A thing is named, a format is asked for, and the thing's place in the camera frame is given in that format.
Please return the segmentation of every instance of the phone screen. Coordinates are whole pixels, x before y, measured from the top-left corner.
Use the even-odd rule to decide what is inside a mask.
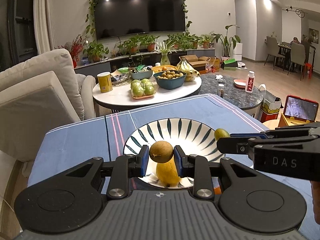
[[[284,115],[314,121],[316,119],[317,111],[317,104],[289,97]]]

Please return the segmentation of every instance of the bottle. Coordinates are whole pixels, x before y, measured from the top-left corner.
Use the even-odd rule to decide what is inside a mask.
[[[217,89],[217,95],[223,98],[224,95],[224,84],[219,84]]]
[[[247,82],[245,84],[245,91],[246,92],[252,93],[252,91],[253,91],[253,83],[254,83],[254,72],[253,71],[249,71],[248,79],[247,79]]]

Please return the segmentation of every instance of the smartphone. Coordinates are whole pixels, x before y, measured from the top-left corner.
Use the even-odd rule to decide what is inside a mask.
[[[284,107],[284,116],[293,116],[297,120],[314,122],[318,108],[319,104],[316,101],[288,95]]]

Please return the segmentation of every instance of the blue tablecloth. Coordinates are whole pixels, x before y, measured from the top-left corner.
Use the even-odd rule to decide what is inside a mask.
[[[164,118],[193,119],[213,129],[224,128],[229,133],[268,130],[267,127],[236,106],[212,94],[182,98],[98,117],[49,131],[39,149],[28,186],[92,157],[102,156],[105,161],[113,161],[123,154],[125,141],[133,131],[146,123]],[[252,166],[252,161],[247,156],[230,155],[230,157],[247,166]],[[273,174],[267,175],[295,188],[303,195],[308,210],[300,232],[307,239],[319,240],[320,231],[319,225],[314,220],[310,182]],[[136,185],[139,179],[131,182],[134,188],[139,188],[139,185]],[[108,179],[106,178],[103,192],[106,191],[107,185]]]

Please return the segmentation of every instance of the yellow can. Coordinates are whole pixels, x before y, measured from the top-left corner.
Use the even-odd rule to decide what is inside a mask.
[[[97,75],[101,93],[112,91],[110,72],[103,72]]]

